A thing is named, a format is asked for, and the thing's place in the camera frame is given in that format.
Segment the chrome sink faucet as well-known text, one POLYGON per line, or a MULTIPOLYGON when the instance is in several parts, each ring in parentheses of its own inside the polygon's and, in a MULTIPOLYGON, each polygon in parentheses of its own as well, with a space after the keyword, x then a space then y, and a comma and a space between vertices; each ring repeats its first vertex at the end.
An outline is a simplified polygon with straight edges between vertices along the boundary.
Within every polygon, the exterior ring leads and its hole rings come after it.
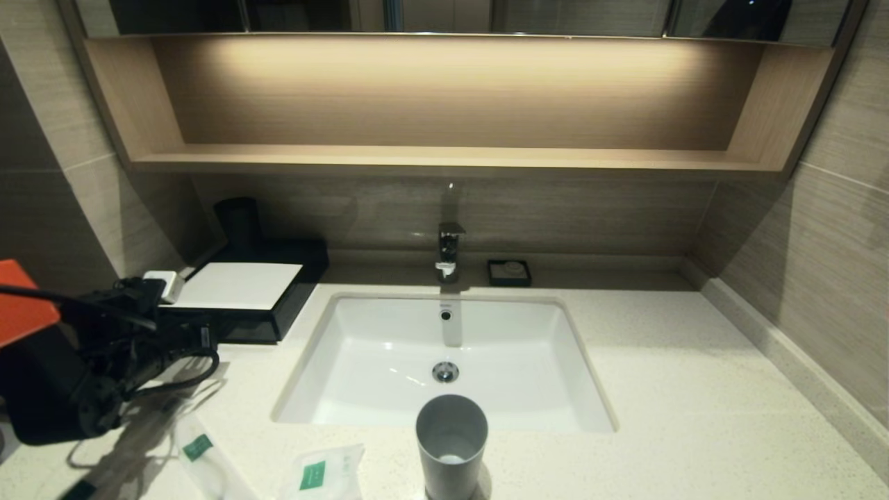
POLYGON ((458 241, 465 230, 457 222, 443 222, 438 226, 438 257, 434 264, 436 278, 442 284, 458 280, 458 241))

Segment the grey tumbler cup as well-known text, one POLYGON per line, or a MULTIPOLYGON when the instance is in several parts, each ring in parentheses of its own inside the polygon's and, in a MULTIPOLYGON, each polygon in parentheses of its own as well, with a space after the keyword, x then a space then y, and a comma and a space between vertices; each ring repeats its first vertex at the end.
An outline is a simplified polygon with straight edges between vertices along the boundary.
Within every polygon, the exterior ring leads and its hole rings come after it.
POLYGON ((444 394, 420 408, 414 433, 429 500, 470 500, 479 486, 488 431, 482 408, 467 397, 444 394))

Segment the mirror cabinet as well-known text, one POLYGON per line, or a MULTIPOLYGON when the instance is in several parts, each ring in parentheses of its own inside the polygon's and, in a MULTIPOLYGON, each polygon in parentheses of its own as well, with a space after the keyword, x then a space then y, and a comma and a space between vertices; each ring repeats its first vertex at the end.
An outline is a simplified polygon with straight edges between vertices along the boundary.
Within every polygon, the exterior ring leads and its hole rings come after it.
POLYGON ((831 47, 851 0, 69 0, 89 38, 441 33, 831 47))

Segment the white toothbrush packet green label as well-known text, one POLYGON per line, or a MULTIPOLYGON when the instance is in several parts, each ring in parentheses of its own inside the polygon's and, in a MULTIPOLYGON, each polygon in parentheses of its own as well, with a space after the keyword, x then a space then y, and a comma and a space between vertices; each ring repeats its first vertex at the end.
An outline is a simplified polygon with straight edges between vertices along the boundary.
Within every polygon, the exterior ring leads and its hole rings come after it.
POLYGON ((159 456, 150 452, 171 435, 186 405, 184 397, 154 396, 127 406, 115 445, 98 463, 75 463, 69 452, 67 465, 85 474, 58 500, 140 500, 172 458, 172 445, 159 456))
POLYGON ((244 475, 196 415, 178 418, 172 437, 178 459, 202 500, 258 500, 244 475))

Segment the black soap dish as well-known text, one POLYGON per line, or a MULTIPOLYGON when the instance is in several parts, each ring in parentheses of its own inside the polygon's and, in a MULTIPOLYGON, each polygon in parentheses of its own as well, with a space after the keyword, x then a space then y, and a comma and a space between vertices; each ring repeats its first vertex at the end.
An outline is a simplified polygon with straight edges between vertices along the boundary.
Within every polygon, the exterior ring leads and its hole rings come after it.
POLYGON ((509 276, 503 272, 502 265, 508 260, 487 260, 487 272, 489 282, 492 287, 499 288, 529 288, 533 284, 531 272, 525 260, 518 260, 524 263, 526 269, 525 276, 509 276))

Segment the square white sachet green label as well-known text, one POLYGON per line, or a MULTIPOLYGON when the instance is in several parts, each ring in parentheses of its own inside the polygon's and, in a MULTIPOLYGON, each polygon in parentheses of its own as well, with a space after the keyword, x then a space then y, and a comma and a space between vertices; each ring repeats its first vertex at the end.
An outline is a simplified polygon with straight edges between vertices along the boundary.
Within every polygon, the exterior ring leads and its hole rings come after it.
POLYGON ((358 469, 363 445, 323 449, 295 458, 277 500, 362 500, 358 469))

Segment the white ceramic sink basin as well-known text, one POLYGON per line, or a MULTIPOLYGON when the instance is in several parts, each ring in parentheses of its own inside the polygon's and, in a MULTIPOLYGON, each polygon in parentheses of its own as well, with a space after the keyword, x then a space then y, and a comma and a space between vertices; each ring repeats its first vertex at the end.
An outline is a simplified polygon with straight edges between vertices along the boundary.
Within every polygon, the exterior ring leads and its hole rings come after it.
POLYGON ((565 307, 502 297, 334 297, 272 419, 410 426, 444 394, 475 401, 494 431, 619 430, 565 307), (433 379, 444 361, 456 382, 433 379))

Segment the wooden wall shelf niche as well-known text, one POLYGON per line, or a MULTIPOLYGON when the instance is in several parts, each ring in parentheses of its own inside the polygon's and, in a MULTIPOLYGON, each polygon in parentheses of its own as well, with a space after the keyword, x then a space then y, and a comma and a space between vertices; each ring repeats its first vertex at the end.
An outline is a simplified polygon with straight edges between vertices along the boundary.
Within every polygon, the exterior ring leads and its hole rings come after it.
POLYGON ((137 173, 785 179, 847 42, 74 35, 137 173))

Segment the black tray box white lid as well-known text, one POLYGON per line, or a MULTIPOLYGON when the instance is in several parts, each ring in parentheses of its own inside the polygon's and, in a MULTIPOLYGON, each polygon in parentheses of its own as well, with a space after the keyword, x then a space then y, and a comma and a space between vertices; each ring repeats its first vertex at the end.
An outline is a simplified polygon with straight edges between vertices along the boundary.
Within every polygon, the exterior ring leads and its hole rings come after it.
POLYGON ((265 240, 255 254, 222 248, 161 317, 209 317, 229 310, 272 311, 285 339, 330 265, 323 240, 265 240))

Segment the black box drawer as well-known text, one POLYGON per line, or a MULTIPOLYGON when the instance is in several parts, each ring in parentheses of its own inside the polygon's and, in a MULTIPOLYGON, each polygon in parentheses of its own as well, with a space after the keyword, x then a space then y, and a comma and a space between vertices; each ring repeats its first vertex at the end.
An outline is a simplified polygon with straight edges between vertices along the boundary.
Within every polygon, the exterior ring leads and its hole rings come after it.
POLYGON ((272 311, 229 310, 218 315, 220 344, 278 344, 282 339, 272 311))

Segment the black cylindrical cup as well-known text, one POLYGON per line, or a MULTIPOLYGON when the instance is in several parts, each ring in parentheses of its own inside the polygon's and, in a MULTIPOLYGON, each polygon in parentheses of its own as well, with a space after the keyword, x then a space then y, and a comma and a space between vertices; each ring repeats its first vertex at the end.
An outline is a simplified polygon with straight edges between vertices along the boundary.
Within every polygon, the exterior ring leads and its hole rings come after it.
POLYGON ((255 254, 263 243, 263 229, 253 197, 231 197, 213 205, 213 212, 226 238, 226 250, 237 254, 255 254))

